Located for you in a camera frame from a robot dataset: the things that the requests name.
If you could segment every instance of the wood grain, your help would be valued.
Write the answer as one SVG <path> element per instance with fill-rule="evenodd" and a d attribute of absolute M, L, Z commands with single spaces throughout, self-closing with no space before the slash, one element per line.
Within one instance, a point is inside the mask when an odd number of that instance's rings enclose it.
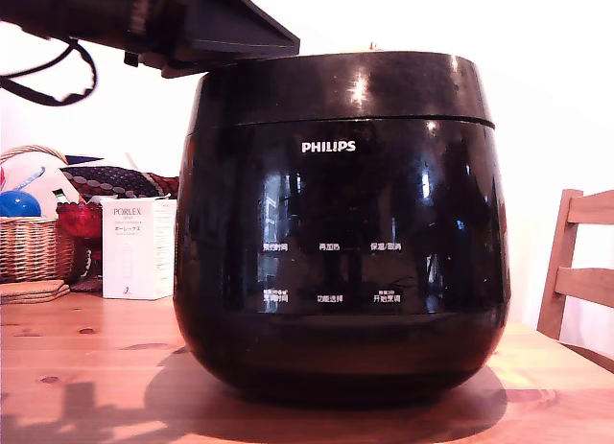
<path fill-rule="evenodd" d="M 614 224 L 614 190 L 571 199 L 567 222 Z"/>
<path fill-rule="evenodd" d="M 518 323 L 440 398 L 340 410 L 223 386 L 184 348 L 171 298 L 71 293 L 1 312 L 3 443 L 614 442 L 614 375 Z"/>
<path fill-rule="evenodd" d="M 553 339 L 560 337 L 565 310 L 565 295 L 555 291 L 556 276 L 560 267 L 570 267 L 574 258 L 574 247 L 578 235 L 578 225 L 568 223 L 569 205 L 572 198 L 581 197 L 580 190 L 563 190 L 556 219 L 553 249 L 546 274 L 546 286 L 541 301 L 537 330 Z"/>
<path fill-rule="evenodd" d="M 558 269 L 556 291 L 614 308 L 614 269 Z"/>

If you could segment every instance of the philips logo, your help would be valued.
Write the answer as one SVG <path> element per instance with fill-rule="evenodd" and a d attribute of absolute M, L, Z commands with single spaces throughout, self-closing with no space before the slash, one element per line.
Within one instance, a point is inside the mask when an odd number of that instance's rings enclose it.
<path fill-rule="evenodd" d="M 303 142 L 303 153 L 330 153 L 330 152 L 354 152 L 356 142 L 353 140 L 339 140 L 335 142 Z"/>

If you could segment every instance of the wooden chair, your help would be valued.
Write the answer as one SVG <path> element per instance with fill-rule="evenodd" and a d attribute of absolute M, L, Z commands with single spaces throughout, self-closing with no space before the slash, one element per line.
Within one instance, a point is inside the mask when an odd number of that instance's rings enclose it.
<path fill-rule="evenodd" d="M 614 225 L 614 190 L 587 197 L 580 190 L 563 190 L 537 323 L 537 331 L 553 339 L 560 337 L 567 295 L 614 308 L 614 269 L 571 268 L 579 223 Z M 563 344 L 614 373 L 613 360 Z"/>

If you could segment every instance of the glossy black surface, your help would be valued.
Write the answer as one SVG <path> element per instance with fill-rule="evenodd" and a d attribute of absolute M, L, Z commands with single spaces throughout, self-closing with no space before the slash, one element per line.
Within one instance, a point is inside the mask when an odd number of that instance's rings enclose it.
<path fill-rule="evenodd" d="M 396 118 L 197 130 L 181 170 L 175 302 L 208 370 L 258 394 L 353 401 L 436 394 L 484 364 L 509 301 L 491 128 Z M 355 151 L 303 152 L 340 141 Z"/>
<path fill-rule="evenodd" d="M 249 60 L 201 80 L 190 132 L 260 123 L 458 118 L 494 128 L 476 66 L 437 53 Z"/>

